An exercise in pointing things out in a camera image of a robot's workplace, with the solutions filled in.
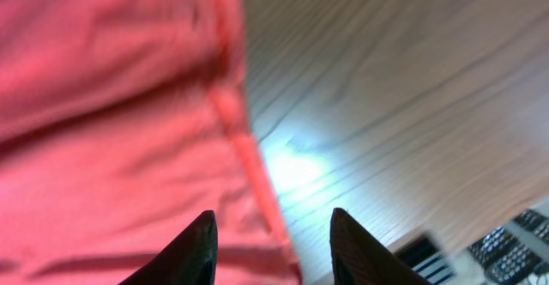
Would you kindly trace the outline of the orange red t-shirt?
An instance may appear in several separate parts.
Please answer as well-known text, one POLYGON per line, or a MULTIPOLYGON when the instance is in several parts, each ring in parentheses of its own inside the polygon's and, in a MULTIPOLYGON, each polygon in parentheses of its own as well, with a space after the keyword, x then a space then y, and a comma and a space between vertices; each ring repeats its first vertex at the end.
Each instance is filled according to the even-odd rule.
POLYGON ((219 284, 303 277, 245 103, 241 0, 1 0, 1 281, 116 284, 203 211, 219 284))

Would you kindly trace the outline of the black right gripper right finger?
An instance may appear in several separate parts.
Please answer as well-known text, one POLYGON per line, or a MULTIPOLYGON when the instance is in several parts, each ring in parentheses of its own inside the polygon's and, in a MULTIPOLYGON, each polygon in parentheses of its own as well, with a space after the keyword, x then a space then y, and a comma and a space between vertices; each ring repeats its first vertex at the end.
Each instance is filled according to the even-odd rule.
POLYGON ((329 243, 335 285, 429 285, 344 209, 333 210, 329 243))

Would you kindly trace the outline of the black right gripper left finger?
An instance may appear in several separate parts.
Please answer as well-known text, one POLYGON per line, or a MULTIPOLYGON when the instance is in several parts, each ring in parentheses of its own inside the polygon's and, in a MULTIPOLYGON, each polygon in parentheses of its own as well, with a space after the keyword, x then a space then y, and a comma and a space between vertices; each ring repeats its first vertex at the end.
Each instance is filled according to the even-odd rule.
POLYGON ((213 285, 218 229, 213 210, 203 211, 149 263, 120 285, 213 285))

